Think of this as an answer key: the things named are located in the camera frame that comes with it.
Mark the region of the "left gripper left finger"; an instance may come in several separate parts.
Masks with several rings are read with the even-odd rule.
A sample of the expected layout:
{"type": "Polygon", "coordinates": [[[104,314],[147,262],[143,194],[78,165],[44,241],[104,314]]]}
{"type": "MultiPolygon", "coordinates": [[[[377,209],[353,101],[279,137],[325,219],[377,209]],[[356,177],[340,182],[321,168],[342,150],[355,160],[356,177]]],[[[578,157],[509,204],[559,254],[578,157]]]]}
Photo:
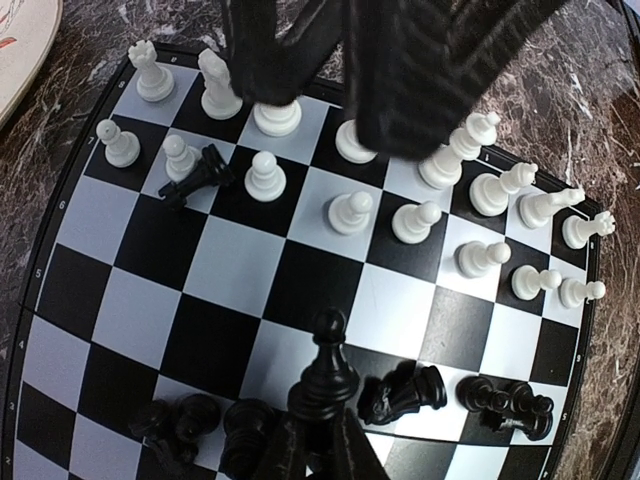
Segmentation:
{"type": "Polygon", "coordinates": [[[301,480],[306,478],[306,426],[285,414],[255,472],[254,480],[301,480]]]}

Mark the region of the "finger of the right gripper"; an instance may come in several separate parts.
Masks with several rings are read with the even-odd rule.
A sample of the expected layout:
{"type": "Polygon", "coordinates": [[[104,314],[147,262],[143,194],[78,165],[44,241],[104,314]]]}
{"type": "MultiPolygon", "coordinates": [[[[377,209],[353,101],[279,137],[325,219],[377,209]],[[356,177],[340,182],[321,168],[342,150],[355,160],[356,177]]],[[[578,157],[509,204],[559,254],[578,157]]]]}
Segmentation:
{"type": "Polygon", "coordinates": [[[557,1],[347,1],[345,105],[359,142],[431,155],[557,1]]]}
{"type": "Polygon", "coordinates": [[[251,103],[293,102],[343,38],[346,1],[308,1],[278,38],[274,1],[222,1],[231,87],[251,103]]]}

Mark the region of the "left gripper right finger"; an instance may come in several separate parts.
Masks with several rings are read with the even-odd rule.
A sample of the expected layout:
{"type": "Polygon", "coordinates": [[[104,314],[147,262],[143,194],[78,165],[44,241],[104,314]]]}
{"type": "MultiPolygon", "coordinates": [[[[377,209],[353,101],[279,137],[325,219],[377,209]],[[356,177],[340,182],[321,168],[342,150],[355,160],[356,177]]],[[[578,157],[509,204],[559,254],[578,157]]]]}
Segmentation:
{"type": "Polygon", "coordinates": [[[351,409],[344,408],[334,419],[332,442],[334,479],[389,480],[351,409]]]}

